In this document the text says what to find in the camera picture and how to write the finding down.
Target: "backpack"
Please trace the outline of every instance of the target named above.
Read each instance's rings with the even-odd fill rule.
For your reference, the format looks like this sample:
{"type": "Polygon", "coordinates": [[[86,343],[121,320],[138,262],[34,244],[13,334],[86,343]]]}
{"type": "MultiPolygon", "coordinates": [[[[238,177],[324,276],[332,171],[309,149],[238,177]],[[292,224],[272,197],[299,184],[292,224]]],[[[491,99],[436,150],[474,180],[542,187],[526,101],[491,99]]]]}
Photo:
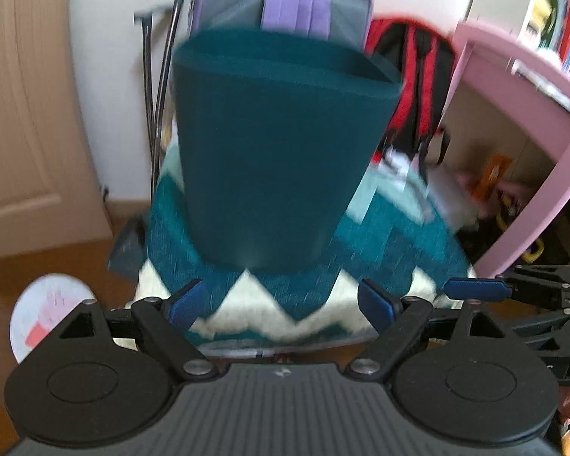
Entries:
{"type": "Polygon", "coordinates": [[[363,50],[372,0],[194,0],[191,35],[205,29],[262,28],[363,50]]]}
{"type": "Polygon", "coordinates": [[[451,41],[412,19],[379,18],[371,22],[365,51],[389,60],[404,80],[401,99],[377,152],[384,155],[394,147],[410,159],[418,154],[420,174],[426,181],[431,139],[438,132],[443,134],[438,164],[450,143],[445,129],[438,127],[456,64],[451,41]]]}

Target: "door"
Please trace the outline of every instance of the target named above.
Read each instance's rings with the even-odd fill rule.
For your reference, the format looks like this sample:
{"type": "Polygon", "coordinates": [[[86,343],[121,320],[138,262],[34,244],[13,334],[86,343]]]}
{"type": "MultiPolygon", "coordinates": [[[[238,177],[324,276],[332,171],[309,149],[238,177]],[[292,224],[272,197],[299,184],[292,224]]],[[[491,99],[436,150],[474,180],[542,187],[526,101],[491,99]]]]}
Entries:
{"type": "Polygon", "coordinates": [[[110,236],[78,107],[68,0],[0,0],[0,257],[110,236]]]}

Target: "baseboard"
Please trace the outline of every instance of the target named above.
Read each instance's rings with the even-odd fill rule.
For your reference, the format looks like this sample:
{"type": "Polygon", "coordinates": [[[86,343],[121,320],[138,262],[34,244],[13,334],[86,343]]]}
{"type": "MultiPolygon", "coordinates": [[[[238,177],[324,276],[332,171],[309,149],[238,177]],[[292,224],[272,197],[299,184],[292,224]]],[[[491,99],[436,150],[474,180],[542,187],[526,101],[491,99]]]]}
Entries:
{"type": "Polygon", "coordinates": [[[150,208],[150,199],[116,199],[106,201],[106,211],[113,226],[150,208]]]}

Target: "purple backpack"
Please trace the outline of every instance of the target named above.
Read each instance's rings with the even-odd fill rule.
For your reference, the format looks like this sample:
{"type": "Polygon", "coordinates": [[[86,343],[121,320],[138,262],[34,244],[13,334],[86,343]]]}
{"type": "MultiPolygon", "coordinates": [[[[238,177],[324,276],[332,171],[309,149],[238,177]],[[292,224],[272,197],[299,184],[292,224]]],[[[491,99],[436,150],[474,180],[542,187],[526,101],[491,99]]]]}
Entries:
{"type": "Polygon", "coordinates": [[[192,34],[261,27],[362,50],[371,12],[372,0],[194,0],[192,34]]]}

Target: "dark teal trash can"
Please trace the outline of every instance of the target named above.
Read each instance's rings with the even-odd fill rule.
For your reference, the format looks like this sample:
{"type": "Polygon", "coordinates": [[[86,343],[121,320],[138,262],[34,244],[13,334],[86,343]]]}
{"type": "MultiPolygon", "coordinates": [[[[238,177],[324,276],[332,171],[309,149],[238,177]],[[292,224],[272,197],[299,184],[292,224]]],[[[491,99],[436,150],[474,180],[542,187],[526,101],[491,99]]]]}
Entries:
{"type": "Polygon", "coordinates": [[[190,237],[209,262],[313,265],[399,101],[388,63],[336,44],[205,31],[174,53],[190,237]]]}

